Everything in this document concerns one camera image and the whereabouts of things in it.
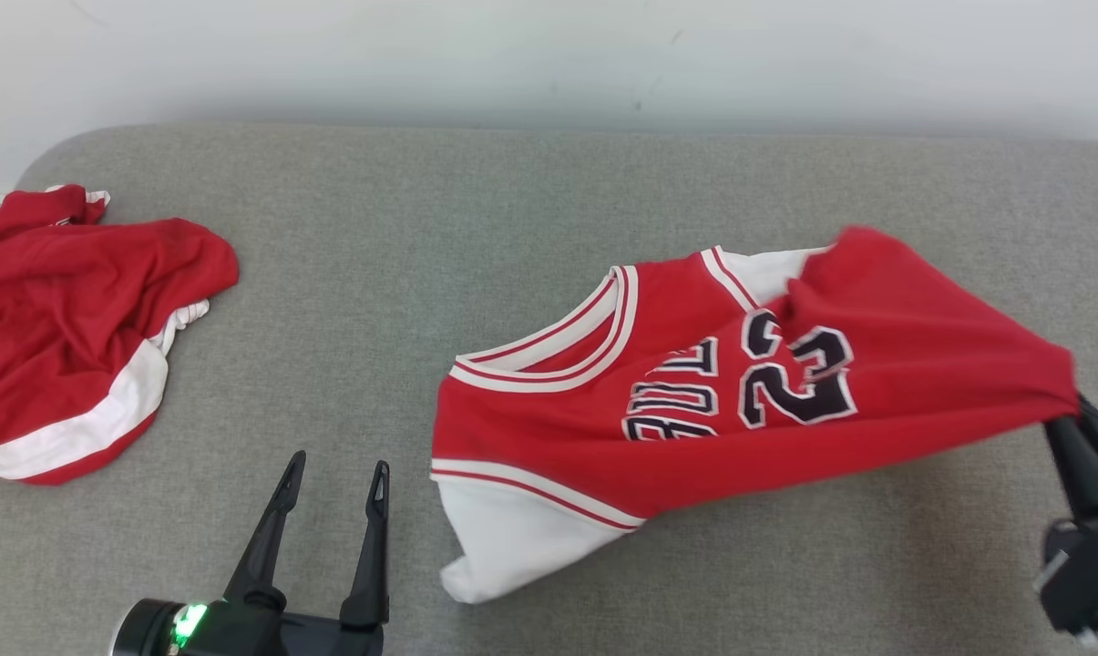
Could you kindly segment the red basketball jersey white sleeves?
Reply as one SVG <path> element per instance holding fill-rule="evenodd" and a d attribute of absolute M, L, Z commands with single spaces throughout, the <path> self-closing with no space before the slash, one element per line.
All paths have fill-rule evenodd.
<path fill-rule="evenodd" d="M 429 476 L 462 551 L 442 586 L 477 605 L 664 512 L 1078 412 L 1068 349 L 877 230 L 610 267 L 440 383 Z"/>

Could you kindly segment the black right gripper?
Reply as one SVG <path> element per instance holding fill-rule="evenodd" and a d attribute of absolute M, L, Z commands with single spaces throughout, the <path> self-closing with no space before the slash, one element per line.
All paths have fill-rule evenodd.
<path fill-rule="evenodd" d="M 1045 424 L 1074 522 L 1061 520 L 1047 529 L 1037 594 L 1050 626 L 1076 640 L 1098 641 L 1098 407 L 1082 394 L 1079 408 L 1080 415 Z"/>

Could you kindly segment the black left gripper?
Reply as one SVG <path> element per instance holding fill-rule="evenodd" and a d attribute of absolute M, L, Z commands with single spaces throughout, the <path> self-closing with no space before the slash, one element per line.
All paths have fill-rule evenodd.
<path fill-rule="evenodd" d="M 390 468 L 376 464 L 365 502 L 363 543 L 339 618 L 282 613 L 273 585 L 285 518 L 294 510 L 307 454 L 298 451 L 266 504 L 225 586 L 204 613 L 204 656 L 383 656 L 389 622 Z"/>

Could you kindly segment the red shorts white stripe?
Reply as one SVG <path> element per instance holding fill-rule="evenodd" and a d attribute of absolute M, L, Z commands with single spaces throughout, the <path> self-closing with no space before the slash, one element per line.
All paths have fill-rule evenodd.
<path fill-rule="evenodd" d="M 229 243 L 183 219 L 107 224 L 79 184 L 0 204 L 0 478 L 57 486 L 152 426 L 175 336 L 239 282 Z"/>

